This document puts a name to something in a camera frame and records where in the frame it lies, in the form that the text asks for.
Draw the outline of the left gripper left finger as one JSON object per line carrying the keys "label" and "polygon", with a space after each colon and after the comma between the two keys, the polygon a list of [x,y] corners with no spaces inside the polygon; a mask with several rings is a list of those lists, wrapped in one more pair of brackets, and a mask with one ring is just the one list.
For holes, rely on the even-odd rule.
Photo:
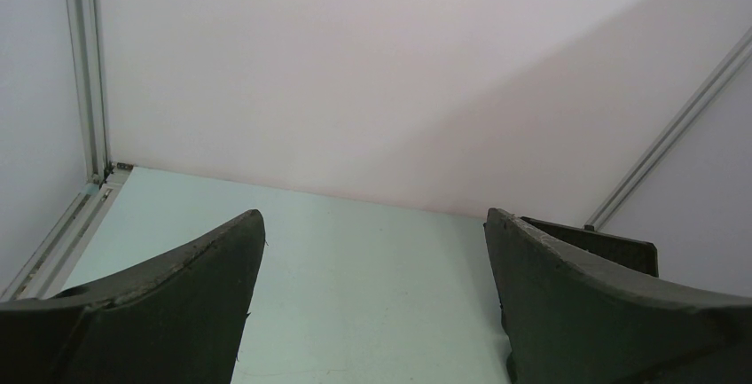
{"label": "left gripper left finger", "polygon": [[249,210],[104,278],[3,302],[2,382],[230,382],[265,246]]}

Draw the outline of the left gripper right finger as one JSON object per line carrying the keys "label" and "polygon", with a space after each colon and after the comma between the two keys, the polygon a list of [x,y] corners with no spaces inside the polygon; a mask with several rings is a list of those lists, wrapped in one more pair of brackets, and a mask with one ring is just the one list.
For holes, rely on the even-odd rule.
{"label": "left gripper right finger", "polygon": [[631,270],[500,208],[484,231],[511,382],[750,382],[748,297]]}

